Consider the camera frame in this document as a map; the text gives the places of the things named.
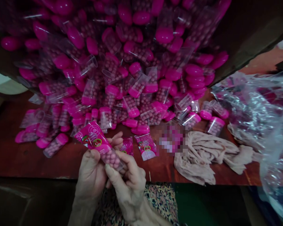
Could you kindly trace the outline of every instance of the plastic bag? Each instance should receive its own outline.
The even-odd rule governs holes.
[[[235,73],[213,86],[212,92],[231,111],[232,134],[264,155],[260,164],[263,189],[283,217],[283,72]]]

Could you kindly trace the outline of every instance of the candy packet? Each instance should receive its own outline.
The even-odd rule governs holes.
[[[123,138],[123,146],[120,148],[120,151],[133,156],[133,138],[132,137]]]
[[[149,133],[142,136],[134,136],[134,138],[136,139],[143,161],[157,156],[156,145]]]
[[[109,164],[117,171],[123,168],[122,161],[95,121],[88,123],[84,128],[78,131],[74,137],[89,149],[96,149],[105,164]]]

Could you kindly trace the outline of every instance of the red wooden surface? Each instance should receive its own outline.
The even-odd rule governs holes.
[[[12,101],[3,104],[0,111],[0,176],[3,177],[31,177],[31,178],[52,178],[52,179],[77,179],[78,170],[83,153],[86,147],[71,138],[51,159],[43,155],[42,149],[32,143],[15,143],[15,136],[21,129],[19,125],[28,109],[36,109],[39,106],[28,102],[32,93],[26,92],[16,95]],[[194,130],[203,131],[207,122],[200,122]],[[161,130],[165,124],[151,128],[151,135],[158,145]],[[130,130],[118,125],[117,129],[107,134],[112,137],[118,131],[124,132],[124,137],[133,136]],[[221,138],[233,142],[233,137],[228,130],[223,129]],[[174,168],[174,157],[160,150],[159,157],[143,161],[138,150],[137,143],[133,138],[134,157],[137,164],[146,171],[147,181],[181,182],[190,183],[181,176]],[[226,164],[212,164],[215,172],[216,184],[220,185],[256,185],[260,186],[259,164],[251,163],[242,175],[237,175]]]

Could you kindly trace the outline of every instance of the brown cardboard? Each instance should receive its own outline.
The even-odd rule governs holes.
[[[229,60],[216,71],[213,84],[226,78],[262,52],[273,48],[283,39],[283,0],[232,0],[219,24],[214,40],[227,50]],[[18,69],[13,60],[24,55],[8,52],[0,46],[0,73],[16,80]]]

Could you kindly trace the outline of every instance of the wrinkled hand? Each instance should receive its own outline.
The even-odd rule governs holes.
[[[108,142],[116,150],[123,145],[123,132],[117,133],[113,138],[108,138]],[[104,163],[100,161],[100,153],[97,150],[87,150],[82,158],[78,183],[76,185],[75,196],[82,199],[97,201],[105,187],[107,175]]]
[[[138,167],[135,159],[123,152],[116,151],[124,166],[124,181],[119,172],[105,165],[107,176],[115,188],[116,197],[126,222],[134,223],[141,218],[141,207],[144,201],[146,173]]]

